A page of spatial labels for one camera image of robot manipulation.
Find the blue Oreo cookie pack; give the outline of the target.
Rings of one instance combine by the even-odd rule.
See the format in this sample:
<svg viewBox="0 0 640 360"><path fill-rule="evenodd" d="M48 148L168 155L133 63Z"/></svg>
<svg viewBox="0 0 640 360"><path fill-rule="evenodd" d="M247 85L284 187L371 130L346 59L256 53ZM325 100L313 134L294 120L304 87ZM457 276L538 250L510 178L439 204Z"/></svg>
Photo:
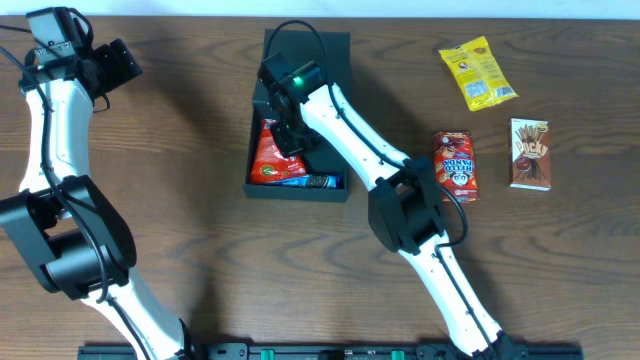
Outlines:
<svg viewBox="0 0 640 360"><path fill-rule="evenodd" d="M295 188L337 189L342 181L339 175L309 174L269 182L269 185Z"/></svg>

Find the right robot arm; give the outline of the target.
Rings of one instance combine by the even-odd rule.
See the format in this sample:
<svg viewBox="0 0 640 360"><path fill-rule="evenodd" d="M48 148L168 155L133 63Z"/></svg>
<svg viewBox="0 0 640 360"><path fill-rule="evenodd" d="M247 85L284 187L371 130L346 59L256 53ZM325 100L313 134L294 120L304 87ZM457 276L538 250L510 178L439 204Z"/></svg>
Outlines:
<svg viewBox="0 0 640 360"><path fill-rule="evenodd" d="M278 115L273 138L285 157L317 139L328 142L368 191L369 225L385 248L403 257L434 300L450 340L467 359L526 359L482 305L454 255L459 240L445 229L440 185L426 158L411 159L382 138L316 62L294 69L281 54L266 56L258 79Z"/></svg>

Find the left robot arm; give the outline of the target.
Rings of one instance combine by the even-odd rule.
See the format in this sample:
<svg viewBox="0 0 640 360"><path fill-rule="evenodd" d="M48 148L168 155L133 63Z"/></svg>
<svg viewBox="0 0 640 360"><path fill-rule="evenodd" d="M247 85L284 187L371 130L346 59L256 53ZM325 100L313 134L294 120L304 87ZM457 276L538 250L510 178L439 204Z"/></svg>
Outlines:
<svg viewBox="0 0 640 360"><path fill-rule="evenodd" d="M27 14L35 41L20 69L31 114L27 169L1 202L1 226L40 285L100 312L129 341L136 359L194 359L182 319L153 295L136 269L125 220L90 176L89 124L97 99L141 75L125 43L94 47L77 9Z"/></svg>

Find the yellow snack bag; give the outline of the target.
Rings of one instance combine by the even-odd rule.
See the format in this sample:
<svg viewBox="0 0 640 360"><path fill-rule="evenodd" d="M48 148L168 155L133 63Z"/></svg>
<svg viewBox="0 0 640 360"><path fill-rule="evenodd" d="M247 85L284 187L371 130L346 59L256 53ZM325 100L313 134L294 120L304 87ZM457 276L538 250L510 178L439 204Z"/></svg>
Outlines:
<svg viewBox="0 0 640 360"><path fill-rule="evenodd" d="M452 73L470 111L493 107L518 97L484 36L454 48L440 49L439 55Z"/></svg>

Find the red snack bag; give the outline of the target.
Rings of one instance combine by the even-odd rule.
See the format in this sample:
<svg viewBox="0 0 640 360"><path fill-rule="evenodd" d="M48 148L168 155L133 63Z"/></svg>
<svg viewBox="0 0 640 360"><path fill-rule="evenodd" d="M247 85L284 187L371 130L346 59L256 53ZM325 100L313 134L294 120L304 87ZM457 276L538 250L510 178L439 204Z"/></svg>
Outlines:
<svg viewBox="0 0 640 360"><path fill-rule="evenodd" d="M307 174L300 157L285 158L276 146L270 130L275 123L273 119L261 121L261 132L249 175L252 184L270 184Z"/></svg>

